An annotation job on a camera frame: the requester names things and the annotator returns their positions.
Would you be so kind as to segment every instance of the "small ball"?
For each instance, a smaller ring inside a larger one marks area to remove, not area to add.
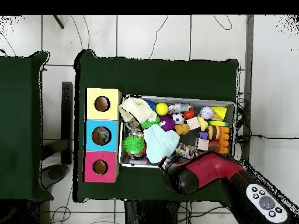
[[[180,124],[185,121],[184,114],[182,113],[174,113],[172,119],[175,121],[175,124]]]
[[[202,116],[205,120],[209,120],[214,114],[214,111],[211,107],[203,107],[200,110],[200,116]]]
[[[160,102],[156,105],[156,112],[163,116],[165,115],[166,113],[168,113],[168,106],[166,103],[163,103],[163,102]]]

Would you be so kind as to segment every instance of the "blue box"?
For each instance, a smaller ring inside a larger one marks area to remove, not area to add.
[[[97,145],[92,140],[92,132],[97,127],[106,127],[111,133],[111,140],[101,146]],[[117,151],[118,140],[118,121],[109,120],[87,120],[86,121],[86,151]]]

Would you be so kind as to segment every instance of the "soccer ball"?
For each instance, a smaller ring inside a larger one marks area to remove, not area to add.
[[[182,113],[174,113],[172,119],[175,121],[175,124],[180,124],[185,121],[184,114]]]

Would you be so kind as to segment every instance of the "red ball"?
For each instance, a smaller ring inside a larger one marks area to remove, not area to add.
[[[190,119],[190,118],[193,118],[194,117],[194,115],[195,115],[195,112],[194,112],[194,110],[193,110],[193,108],[190,108],[190,110],[189,111],[184,111],[183,112],[183,114],[184,114],[184,117],[185,117],[185,119]]]

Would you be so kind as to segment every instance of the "remote control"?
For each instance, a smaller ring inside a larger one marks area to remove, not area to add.
[[[246,195],[270,222],[280,223],[287,219],[287,211],[261,185],[248,185]]]

